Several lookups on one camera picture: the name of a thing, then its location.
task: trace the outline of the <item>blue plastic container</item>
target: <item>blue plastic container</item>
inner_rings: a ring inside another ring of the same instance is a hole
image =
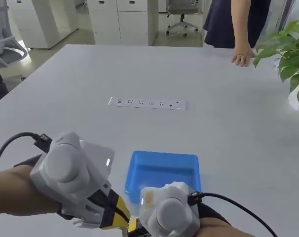
[[[201,192],[199,160],[195,155],[135,151],[125,182],[132,203],[139,203],[144,187],[163,187],[181,181]]]

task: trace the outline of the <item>gray office chair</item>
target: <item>gray office chair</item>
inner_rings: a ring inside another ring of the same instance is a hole
[[[8,8],[7,1],[0,0],[0,12],[2,17],[2,33],[4,39],[0,42],[5,43],[5,49],[2,54],[0,54],[0,69],[7,68],[9,64],[20,61],[24,59],[28,53],[27,51],[18,43],[15,37],[11,33],[9,18],[8,18]],[[8,89],[6,84],[3,82],[3,78],[0,74],[0,99],[8,94]]]
[[[182,27],[183,29],[183,36],[187,36],[187,27],[194,28],[194,31],[198,31],[198,27],[184,21],[185,19],[185,14],[195,14],[201,12],[201,7],[199,4],[199,0],[167,0],[167,13],[168,16],[170,14],[172,15],[180,15],[180,22],[168,26],[167,31],[166,31],[166,36],[169,36],[170,30],[173,28],[176,28],[178,26]]]

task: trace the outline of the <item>power outlet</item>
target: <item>power outlet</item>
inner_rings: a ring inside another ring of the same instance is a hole
[[[111,97],[109,106],[133,107],[147,109],[185,110],[186,102],[180,100],[145,100],[145,99],[124,99]]]

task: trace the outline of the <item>potted plant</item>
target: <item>potted plant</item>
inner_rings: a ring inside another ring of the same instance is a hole
[[[261,59],[280,55],[278,71],[281,81],[290,80],[289,103],[299,110],[299,20],[290,22],[280,32],[268,35],[256,47],[258,56],[255,67]]]

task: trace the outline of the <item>hand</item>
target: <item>hand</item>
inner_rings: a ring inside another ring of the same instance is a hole
[[[202,218],[200,224],[195,237],[254,237],[216,218]]]
[[[256,57],[249,43],[237,43],[234,49],[232,63],[240,67],[247,67],[250,59]]]
[[[29,216],[54,213],[60,204],[42,194],[30,179],[31,166],[22,165],[0,173],[0,213]]]

